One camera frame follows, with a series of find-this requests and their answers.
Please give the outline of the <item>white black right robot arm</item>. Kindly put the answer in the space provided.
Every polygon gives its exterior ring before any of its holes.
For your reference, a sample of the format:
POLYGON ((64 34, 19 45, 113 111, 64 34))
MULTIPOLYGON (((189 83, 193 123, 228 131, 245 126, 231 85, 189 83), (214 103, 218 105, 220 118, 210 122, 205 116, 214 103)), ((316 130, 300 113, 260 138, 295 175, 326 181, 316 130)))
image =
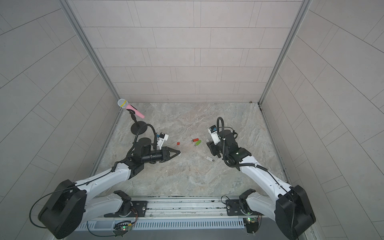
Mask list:
POLYGON ((238 146, 235 131, 226 129, 223 118, 209 127, 212 141, 207 143, 213 156, 222 158, 230 168, 235 168, 251 178, 268 195, 260 200, 255 190, 249 189, 239 197, 240 209, 245 215, 262 214, 274 220, 280 231, 289 239, 296 240, 316 222, 316 216, 306 191, 299 185, 285 183, 245 148, 238 146))

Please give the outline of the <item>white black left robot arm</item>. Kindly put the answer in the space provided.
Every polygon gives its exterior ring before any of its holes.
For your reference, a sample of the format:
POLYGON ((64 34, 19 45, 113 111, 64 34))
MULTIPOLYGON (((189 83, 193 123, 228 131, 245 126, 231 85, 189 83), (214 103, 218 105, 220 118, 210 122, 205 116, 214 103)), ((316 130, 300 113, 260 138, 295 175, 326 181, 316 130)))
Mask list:
POLYGON ((64 239, 76 228, 89 220, 108 214, 127 217, 138 211, 132 204, 132 198, 124 191, 99 197, 107 189, 132 179, 138 175, 145 164, 165 163, 180 155, 179 150, 163 147, 158 139, 167 140, 166 134, 149 138, 135 137, 132 147, 124 159, 117 161, 109 169, 84 180, 72 182, 65 180, 45 196, 48 198, 38 214, 39 226, 33 220, 31 224, 40 229, 49 230, 56 239, 64 239))

